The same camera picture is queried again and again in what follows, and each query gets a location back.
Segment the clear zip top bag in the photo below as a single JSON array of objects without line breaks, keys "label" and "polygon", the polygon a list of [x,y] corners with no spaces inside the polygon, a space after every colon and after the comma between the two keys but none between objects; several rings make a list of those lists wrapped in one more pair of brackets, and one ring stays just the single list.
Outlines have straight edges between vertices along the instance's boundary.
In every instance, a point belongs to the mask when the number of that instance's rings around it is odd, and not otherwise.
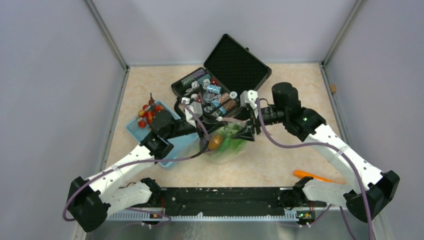
[{"label": "clear zip top bag", "polygon": [[234,117],[218,117],[216,122],[223,126],[209,134],[208,143],[205,140],[199,142],[200,148],[206,147],[200,158],[213,164],[226,164],[248,156],[256,144],[250,138],[250,134],[255,133],[253,124]]}]

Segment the green napa cabbage toy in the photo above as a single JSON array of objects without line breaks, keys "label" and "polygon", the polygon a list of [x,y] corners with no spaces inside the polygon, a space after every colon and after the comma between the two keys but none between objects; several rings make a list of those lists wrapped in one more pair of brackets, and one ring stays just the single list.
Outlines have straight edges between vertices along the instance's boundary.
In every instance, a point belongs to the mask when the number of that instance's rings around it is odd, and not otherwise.
[{"label": "green napa cabbage toy", "polygon": [[223,137],[223,143],[217,150],[219,154],[224,153],[239,153],[244,147],[246,140],[232,139],[232,135],[240,131],[242,128],[239,126],[226,126],[218,131],[218,134]]}]

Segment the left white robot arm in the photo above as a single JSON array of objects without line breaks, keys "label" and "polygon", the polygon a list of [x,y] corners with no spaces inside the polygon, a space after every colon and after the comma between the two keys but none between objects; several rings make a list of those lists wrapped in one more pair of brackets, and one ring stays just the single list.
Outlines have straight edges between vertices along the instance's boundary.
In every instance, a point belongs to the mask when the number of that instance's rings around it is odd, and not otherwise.
[{"label": "left white robot arm", "polygon": [[202,155],[206,148],[186,157],[172,157],[173,139],[198,134],[209,140],[211,133],[225,126],[223,120],[207,122],[200,114],[185,110],[185,117],[175,119],[168,110],[154,114],[150,131],[122,159],[88,178],[77,177],[69,187],[62,210],[66,222],[76,221],[85,232],[99,228],[110,215],[137,204],[154,207],[160,202],[160,193],[152,179],[141,180],[132,186],[123,185],[143,170],[157,163],[181,162]]}]

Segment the orange brown fruit toy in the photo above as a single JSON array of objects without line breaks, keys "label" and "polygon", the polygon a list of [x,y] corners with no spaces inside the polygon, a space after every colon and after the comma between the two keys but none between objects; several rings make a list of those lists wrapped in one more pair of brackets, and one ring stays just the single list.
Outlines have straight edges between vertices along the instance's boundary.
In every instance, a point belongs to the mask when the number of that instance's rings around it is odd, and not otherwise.
[{"label": "orange brown fruit toy", "polygon": [[212,138],[209,140],[209,143],[207,146],[208,150],[210,151],[218,150],[221,147],[223,141],[224,141],[224,138],[220,134],[213,135]]}]

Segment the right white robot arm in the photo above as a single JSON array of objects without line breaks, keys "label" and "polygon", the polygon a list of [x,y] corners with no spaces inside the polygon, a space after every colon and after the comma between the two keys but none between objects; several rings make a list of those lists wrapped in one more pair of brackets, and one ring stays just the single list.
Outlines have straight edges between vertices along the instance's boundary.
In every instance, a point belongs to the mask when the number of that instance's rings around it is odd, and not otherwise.
[{"label": "right white robot arm", "polygon": [[240,95],[240,105],[248,119],[236,138],[253,141],[265,133],[266,126],[282,124],[300,140],[300,147],[313,147],[344,178],[346,183],[302,177],[292,190],[282,196],[283,206],[307,206],[312,201],[325,202],[348,211],[358,220],[370,223],[394,198],[400,177],[373,166],[344,142],[315,110],[304,107],[298,90],[288,82],[276,83],[271,89],[273,104],[260,106],[255,90]]}]

